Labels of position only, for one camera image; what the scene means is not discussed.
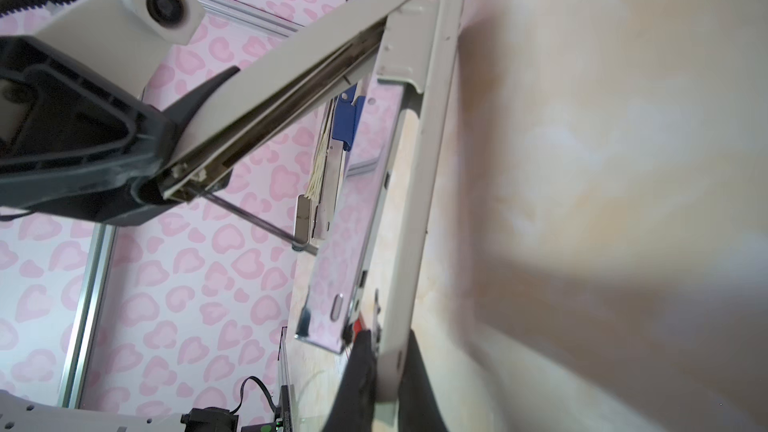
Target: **robotic arm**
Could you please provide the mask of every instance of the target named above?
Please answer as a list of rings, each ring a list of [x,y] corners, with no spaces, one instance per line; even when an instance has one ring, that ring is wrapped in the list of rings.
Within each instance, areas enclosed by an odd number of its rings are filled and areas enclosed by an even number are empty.
[[[336,353],[353,340],[401,112],[417,113],[387,320],[362,335],[364,345],[359,335],[340,397],[358,394],[361,380],[372,392],[334,407],[366,417],[369,430],[374,402],[395,403],[423,372],[410,323],[464,0],[351,0],[164,111],[139,96],[171,45],[194,34],[204,16],[197,0],[0,0],[0,14],[43,1],[55,8],[43,28],[0,37],[0,205],[137,226],[197,197],[214,201],[318,255],[296,336]],[[373,158],[352,148],[336,204],[350,213],[335,215],[319,250],[213,195],[238,160],[371,72],[402,87],[400,107],[377,118]],[[364,108],[360,121],[367,117]],[[409,396],[409,407],[417,403]]]

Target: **camera lens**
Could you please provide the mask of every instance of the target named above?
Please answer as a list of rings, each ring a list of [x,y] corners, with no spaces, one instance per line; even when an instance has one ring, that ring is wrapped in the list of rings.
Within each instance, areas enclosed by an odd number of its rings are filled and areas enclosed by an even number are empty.
[[[163,27],[177,26],[184,18],[182,0],[147,0],[147,11]]]

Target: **metal arm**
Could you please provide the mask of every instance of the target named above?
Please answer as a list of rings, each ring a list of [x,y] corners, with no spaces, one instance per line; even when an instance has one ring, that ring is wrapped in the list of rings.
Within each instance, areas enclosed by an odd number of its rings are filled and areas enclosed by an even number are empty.
[[[200,5],[195,0],[180,0],[188,7],[188,14],[182,14],[181,22],[164,26],[157,14],[142,8],[149,7],[150,0],[79,0],[64,8],[37,39],[0,37],[0,80],[19,87],[34,83],[40,91],[43,82],[34,82],[33,72],[43,70],[60,81],[55,90],[66,88],[79,94],[76,107],[55,100],[47,104],[72,106],[68,112],[76,126],[81,125],[77,122],[82,113],[78,107],[89,104],[89,123],[99,122],[99,131],[107,134],[110,142],[88,142],[74,152],[46,149],[49,145],[35,142],[34,137],[22,143],[36,120],[58,120],[66,115],[41,116],[39,104],[30,105],[23,124],[12,134],[17,139],[10,143],[10,152],[0,155],[0,198],[5,201],[13,196],[17,201],[3,205],[116,225],[146,222],[182,201],[215,192],[247,153],[374,71],[379,82],[402,86],[400,105],[389,116],[378,117],[383,124],[377,131],[382,140],[373,156],[360,148],[350,151],[348,168],[355,172],[342,184],[338,213],[318,251],[296,335],[337,353],[351,342],[351,326],[360,312],[402,112],[416,111],[419,139],[406,220],[398,244],[387,320],[375,340],[379,352],[376,399],[394,401],[408,354],[463,1],[351,0],[252,67],[222,72],[163,114],[131,97],[136,95],[136,84],[148,80],[156,56],[140,60],[140,66],[127,76],[113,73],[111,67],[123,64],[93,59],[92,51],[77,37],[78,31],[91,27],[91,22],[98,23],[98,12],[103,8],[116,7],[119,14],[110,17],[127,28],[130,43],[110,42],[112,37],[105,34],[90,34],[90,40],[98,42],[100,50],[115,45],[120,48],[118,55],[129,55],[146,39],[154,44],[150,51],[156,54],[160,50],[158,40],[166,51],[172,41],[188,41],[189,29],[194,31],[201,18]],[[154,22],[147,24],[147,17]],[[54,34],[56,30],[67,33],[59,37]],[[16,55],[4,55],[4,50]],[[24,55],[19,50],[28,51],[23,57],[26,62],[7,63],[9,57]],[[8,104],[0,101],[0,108],[6,109]],[[361,123],[370,118],[370,111],[364,109]],[[154,124],[155,129],[148,129],[148,124]],[[43,130],[41,136],[47,137],[49,132]],[[143,148],[136,146],[141,141],[146,142]],[[68,181],[69,188],[57,192],[64,188],[51,187],[51,180]],[[43,202],[30,202],[20,193],[20,185],[39,192],[46,181]]]

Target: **metal bracket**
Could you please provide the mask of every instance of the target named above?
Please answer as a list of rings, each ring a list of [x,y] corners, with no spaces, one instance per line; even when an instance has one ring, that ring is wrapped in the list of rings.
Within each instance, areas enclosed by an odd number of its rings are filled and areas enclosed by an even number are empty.
[[[439,5],[439,0],[409,0],[389,15],[379,49],[379,80],[409,83],[424,93]]]

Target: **metal plate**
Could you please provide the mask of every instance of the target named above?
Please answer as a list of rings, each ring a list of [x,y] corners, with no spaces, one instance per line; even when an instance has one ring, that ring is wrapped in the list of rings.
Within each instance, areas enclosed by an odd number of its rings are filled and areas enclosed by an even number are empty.
[[[391,93],[388,102],[397,105],[379,107],[369,101],[362,110],[347,167],[354,173],[344,175],[330,235],[315,260],[296,330],[299,340],[337,354],[345,347],[345,329],[357,320],[352,306],[362,292],[361,273],[370,264],[386,196],[385,179],[395,159],[402,125],[403,86],[375,87],[379,92]],[[341,319],[333,321],[333,303],[338,295],[342,296],[342,314]]]
[[[424,93],[438,6],[436,0],[409,0],[389,15],[376,64],[380,80],[408,82]]]

